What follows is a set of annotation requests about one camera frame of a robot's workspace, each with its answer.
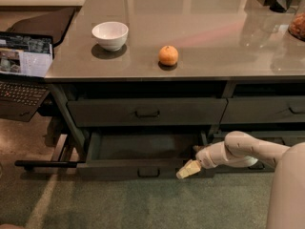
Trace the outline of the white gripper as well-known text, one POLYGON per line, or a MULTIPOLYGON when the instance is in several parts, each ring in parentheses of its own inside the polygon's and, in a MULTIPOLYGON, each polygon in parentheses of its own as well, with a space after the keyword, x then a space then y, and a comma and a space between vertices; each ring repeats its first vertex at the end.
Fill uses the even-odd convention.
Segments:
POLYGON ((190 159, 177 173, 179 179, 183 179, 201 170, 212 169, 226 161, 226 149, 223 142, 217 142, 208 146, 194 145, 193 150, 196 152, 196 160, 190 159))

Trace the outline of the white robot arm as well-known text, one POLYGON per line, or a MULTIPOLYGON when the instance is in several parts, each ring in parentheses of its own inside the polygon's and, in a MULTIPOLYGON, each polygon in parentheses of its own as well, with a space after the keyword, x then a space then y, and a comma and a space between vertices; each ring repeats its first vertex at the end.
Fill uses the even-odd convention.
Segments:
POLYGON ((208 146, 177 173, 180 179, 219 165, 244 168, 258 161, 274 168, 266 229, 305 229, 305 143, 292 147, 234 131, 208 146))

